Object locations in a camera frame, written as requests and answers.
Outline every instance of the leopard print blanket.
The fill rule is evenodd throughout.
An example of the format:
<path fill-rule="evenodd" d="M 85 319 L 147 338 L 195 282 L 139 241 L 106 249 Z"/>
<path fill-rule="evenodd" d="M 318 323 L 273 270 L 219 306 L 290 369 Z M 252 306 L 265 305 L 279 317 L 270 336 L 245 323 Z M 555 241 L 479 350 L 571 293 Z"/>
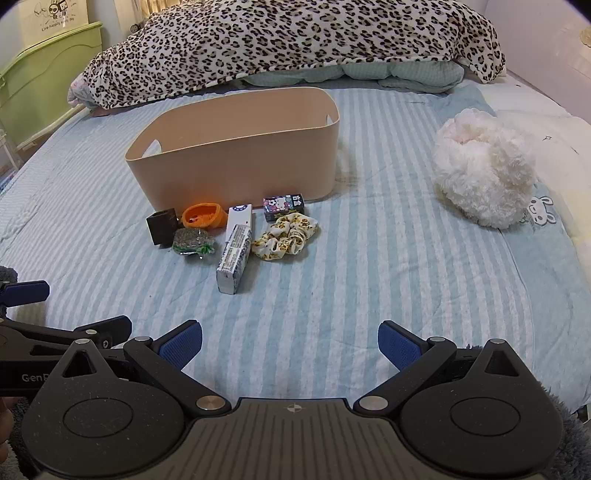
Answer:
<path fill-rule="evenodd" d="M 457 60 L 483 82 L 505 65 L 489 20 L 453 0 L 189 0 L 153 14 L 83 72 L 103 108 L 259 72 Z"/>

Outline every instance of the scrunchie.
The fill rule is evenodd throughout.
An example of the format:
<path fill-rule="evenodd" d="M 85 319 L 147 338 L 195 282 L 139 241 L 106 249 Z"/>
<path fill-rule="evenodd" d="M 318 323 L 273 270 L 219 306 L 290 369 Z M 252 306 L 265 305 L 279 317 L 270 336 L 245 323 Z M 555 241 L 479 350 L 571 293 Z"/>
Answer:
<path fill-rule="evenodd" d="M 297 255 L 317 228 L 316 220 L 301 213 L 284 215 L 252 243 L 252 253 L 263 260 L 277 260 L 285 254 Z"/>

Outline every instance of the light blue striped sheet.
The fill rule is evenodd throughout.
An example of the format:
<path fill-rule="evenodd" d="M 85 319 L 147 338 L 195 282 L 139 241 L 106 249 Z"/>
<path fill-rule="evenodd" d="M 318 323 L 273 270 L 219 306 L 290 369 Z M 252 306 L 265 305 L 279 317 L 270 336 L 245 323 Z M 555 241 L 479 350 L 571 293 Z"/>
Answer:
<path fill-rule="evenodd" d="M 537 365 L 570 365 L 568 348 L 551 349 L 536 336 L 551 319 L 532 315 L 535 293 L 504 236 L 466 220 L 433 188 L 439 98 L 361 88 L 329 93 L 342 119 L 336 185 L 327 199 L 307 205 L 320 232 L 299 256 L 251 257 L 235 296 L 217 291 L 220 252 L 201 262 L 152 245 L 145 222 L 152 209 L 124 160 L 160 113 L 211 95 L 103 118 L 78 114 L 0 197 L 1 263 L 23 281 L 51 285 L 45 304 L 21 307 L 13 318 L 71 329 L 125 314 L 133 335 L 152 337 L 195 318 L 203 350 L 185 372 L 232 401 L 355 400 L 395 372 L 377 348 L 384 319 L 459 346 L 506 338 L 538 376 Z M 255 233 L 266 225 L 257 211 Z M 572 322 L 583 320 L 576 313 Z M 590 329 L 577 334 L 591 339 Z M 588 362 L 574 368 L 545 379 L 572 408 L 589 386 Z"/>

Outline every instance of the blue gripper pad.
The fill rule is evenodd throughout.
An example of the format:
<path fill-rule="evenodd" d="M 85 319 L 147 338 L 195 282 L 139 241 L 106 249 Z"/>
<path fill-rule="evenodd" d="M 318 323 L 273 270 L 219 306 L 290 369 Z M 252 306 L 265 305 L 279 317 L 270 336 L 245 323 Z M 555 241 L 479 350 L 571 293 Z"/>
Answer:
<path fill-rule="evenodd" d="M 421 356 L 421 348 L 387 324 L 378 328 L 379 351 L 402 371 Z"/>
<path fill-rule="evenodd" d="M 16 307 L 38 301 L 46 301 L 49 296 L 49 285 L 44 280 L 11 283 L 0 290 L 0 304 Z"/>
<path fill-rule="evenodd" d="M 182 370 L 199 353 L 203 331 L 199 323 L 192 324 L 160 347 L 159 356 Z"/>

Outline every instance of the metal screw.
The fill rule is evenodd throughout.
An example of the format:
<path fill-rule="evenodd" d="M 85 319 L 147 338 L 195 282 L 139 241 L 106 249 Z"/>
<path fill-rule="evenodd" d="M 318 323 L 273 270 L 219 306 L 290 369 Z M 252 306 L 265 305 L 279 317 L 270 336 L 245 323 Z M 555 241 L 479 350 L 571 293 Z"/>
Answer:
<path fill-rule="evenodd" d="M 225 404 L 226 401 L 217 395 L 206 395 L 195 402 L 195 405 L 202 410 L 219 410 Z"/>
<path fill-rule="evenodd" d="M 370 395 L 359 400 L 359 406 L 365 410 L 383 410 L 388 406 L 388 400 L 377 395 Z"/>

